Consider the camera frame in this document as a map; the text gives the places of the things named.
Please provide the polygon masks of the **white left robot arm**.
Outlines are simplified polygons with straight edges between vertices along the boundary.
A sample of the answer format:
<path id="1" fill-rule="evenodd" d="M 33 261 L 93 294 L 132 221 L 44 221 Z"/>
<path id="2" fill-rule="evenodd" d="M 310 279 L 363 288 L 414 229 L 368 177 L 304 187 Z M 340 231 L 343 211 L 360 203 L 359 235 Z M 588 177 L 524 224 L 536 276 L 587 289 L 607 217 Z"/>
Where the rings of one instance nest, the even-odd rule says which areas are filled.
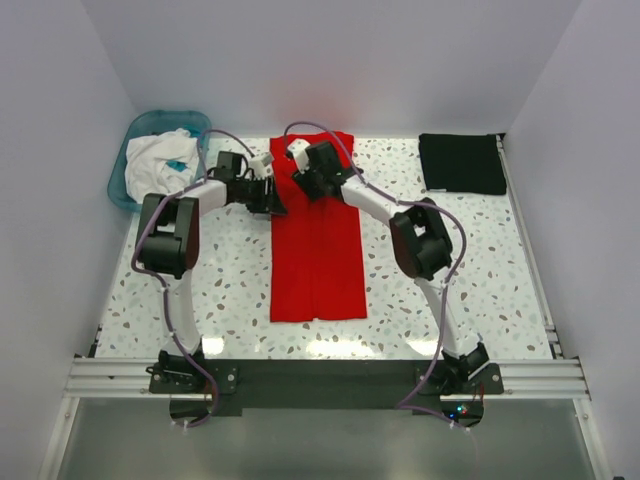
<path id="1" fill-rule="evenodd" d="M 260 215 L 287 213 L 277 192 L 273 164 L 269 152 L 246 158 L 221 151 L 216 165 L 193 184 L 176 193 L 144 197 L 131 267 L 160 283 L 166 337 L 163 356 L 194 359 L 202 351 L 192 295 L 200 219 L 229 204 L 243 205 Z"/>

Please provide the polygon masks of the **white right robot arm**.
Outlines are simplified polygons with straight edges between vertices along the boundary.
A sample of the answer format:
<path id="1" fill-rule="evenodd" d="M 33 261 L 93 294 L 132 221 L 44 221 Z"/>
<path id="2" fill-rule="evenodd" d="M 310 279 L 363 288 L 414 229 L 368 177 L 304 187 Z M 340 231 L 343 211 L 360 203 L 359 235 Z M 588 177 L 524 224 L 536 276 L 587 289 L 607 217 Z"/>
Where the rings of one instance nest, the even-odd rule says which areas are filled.
<path id="1" fill-rule="evenodd" d="M 441 394 L 463 392 L 488 365 L 489 356 L 448 299 L 461 261 L 452 259 L 453 243 L 443 219 L 461 223 L 429 198 L 403 201 L 371 184 L 361 169 L 342 164 L 329 141 L 296 141 L 285 155 L 294 164 L 291 178 L 308 199 L 334 198 L 386 225 L 398 267 L 424 294 L 439 336 L 434 359 L 410 395 L 428 384 Z"/>

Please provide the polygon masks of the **red t shirt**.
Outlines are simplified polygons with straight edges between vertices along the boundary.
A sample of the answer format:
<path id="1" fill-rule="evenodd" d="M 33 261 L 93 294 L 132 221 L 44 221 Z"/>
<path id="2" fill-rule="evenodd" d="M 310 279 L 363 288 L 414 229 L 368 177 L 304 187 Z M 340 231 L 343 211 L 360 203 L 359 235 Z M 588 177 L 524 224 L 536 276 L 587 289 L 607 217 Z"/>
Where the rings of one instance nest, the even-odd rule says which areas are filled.
<path id="1" fill-rule="evenodd" d="M 287 214 L 271 221 L 272 278 L 270 321 L 365 319 L 367 301 L 359 211 L 335 198 L 310 201 L 295 184 L 295 165 L 285 143 L 310 144 L 327 134 L 275 137 L 276 189 Z"/>

